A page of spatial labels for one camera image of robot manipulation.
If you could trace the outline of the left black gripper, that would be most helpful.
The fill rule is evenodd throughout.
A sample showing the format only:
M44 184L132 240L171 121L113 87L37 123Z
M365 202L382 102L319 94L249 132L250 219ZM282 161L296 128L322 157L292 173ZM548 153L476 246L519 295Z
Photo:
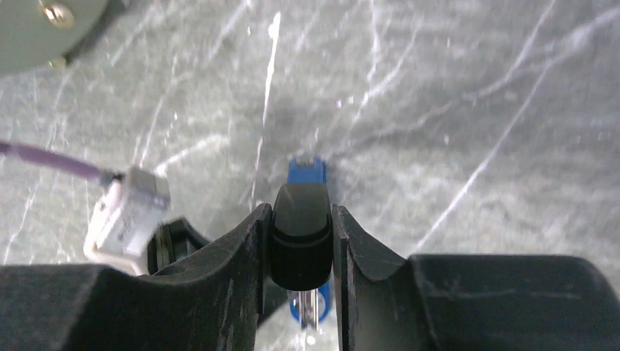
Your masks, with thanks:
M170 276L182 273L185 268L177 262L210 243L185 218L161 224L146 248L147 274Z

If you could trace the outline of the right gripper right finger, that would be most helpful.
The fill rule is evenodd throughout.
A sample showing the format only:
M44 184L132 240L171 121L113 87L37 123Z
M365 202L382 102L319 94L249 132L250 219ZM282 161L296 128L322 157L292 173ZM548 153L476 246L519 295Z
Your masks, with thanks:
M567 255L403 258L332 210L341 350L617 350L619 298Z

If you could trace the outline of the round white orange drawer box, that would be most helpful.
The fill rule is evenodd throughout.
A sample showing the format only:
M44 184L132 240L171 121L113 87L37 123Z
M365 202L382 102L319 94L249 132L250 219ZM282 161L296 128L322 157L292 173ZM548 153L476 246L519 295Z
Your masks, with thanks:
M130 1L2 1L1 76L64 66Z

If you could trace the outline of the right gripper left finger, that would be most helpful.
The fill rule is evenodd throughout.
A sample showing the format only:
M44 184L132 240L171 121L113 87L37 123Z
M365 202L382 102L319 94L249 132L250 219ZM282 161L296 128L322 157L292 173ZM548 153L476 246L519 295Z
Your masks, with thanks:
M234 230L157 275L105 265L1 268L3 350L252 350L262 308L258 206Z

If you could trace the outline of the blue black stapler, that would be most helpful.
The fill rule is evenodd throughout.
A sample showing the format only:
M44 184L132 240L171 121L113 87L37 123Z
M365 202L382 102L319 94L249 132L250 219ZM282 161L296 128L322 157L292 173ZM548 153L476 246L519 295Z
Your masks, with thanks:
M273 205L268 248L271 277L287 290L301 329L316 330L330 311L331 235L327 165L297 156Z

